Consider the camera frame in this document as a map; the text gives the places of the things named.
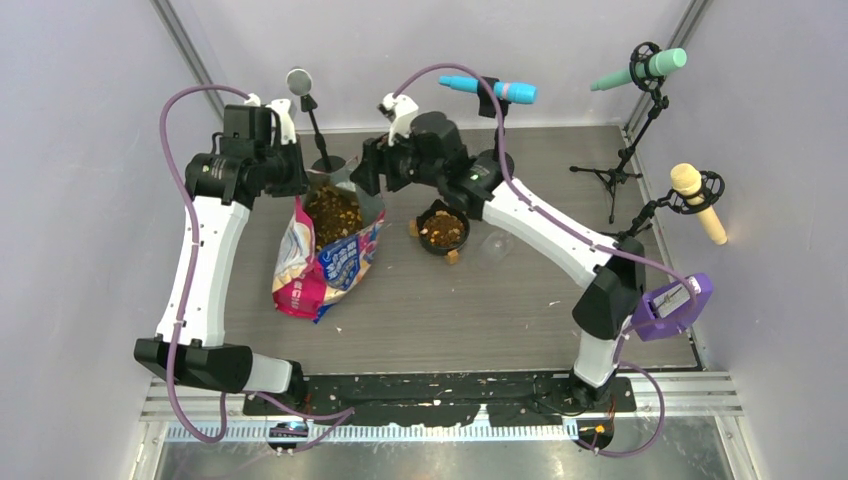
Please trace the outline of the colourful pet food bag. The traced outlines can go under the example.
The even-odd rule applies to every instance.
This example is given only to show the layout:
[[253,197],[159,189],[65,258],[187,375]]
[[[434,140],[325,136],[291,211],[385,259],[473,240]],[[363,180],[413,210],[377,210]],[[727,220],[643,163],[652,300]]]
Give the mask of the colourful pet food bag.
[[[277,311],[316,323],[362,281],[374,263],[386,207],[381,197],[366,194],[350,180],[358,163],[353,157],[333,173],[307,172],[310,188],[295,198],[278,250],[272,278]],[[364,227],[317,251],[313,223],[304,207],[325,186],[355,194]]]

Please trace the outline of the clear plastic scoop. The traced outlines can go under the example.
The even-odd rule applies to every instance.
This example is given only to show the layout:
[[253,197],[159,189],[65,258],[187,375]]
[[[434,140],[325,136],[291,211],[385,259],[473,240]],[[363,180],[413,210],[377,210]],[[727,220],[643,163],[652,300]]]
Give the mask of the clear plastic scoop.
[[480,244],[474,256],[475,265],[485,269],[502,262],[513,250],[515,237],[504,230],[491,232]]

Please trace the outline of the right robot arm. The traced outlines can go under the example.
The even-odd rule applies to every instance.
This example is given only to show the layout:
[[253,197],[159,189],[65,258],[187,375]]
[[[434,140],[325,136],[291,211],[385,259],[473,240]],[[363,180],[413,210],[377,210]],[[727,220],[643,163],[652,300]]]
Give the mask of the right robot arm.
[[513,178],[502,145],[472,155],[453,121],[428,112],[403,133],[365,140],[351,179],[369,195],[433,187],[448,206],[516,236],[582,287],[572,310],[580,345],[566,391],[579,408],[596,410],[610,398],[620,341],[644,292],[644,248],[588,229],[542,201]]

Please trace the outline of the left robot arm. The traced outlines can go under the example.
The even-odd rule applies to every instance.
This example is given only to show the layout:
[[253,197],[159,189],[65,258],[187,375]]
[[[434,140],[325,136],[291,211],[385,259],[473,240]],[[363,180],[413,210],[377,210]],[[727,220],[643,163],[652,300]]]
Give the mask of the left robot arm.
[[183,244],[168,305],[156,333],[137,340],[135,360],[176,385],[268,392],[280,412],[307,398],[300,364],[225,341],[225,304],[238,242],[262,194],[296,197],[309,188],[288,99],[225,108],[218,147],[188,163]]

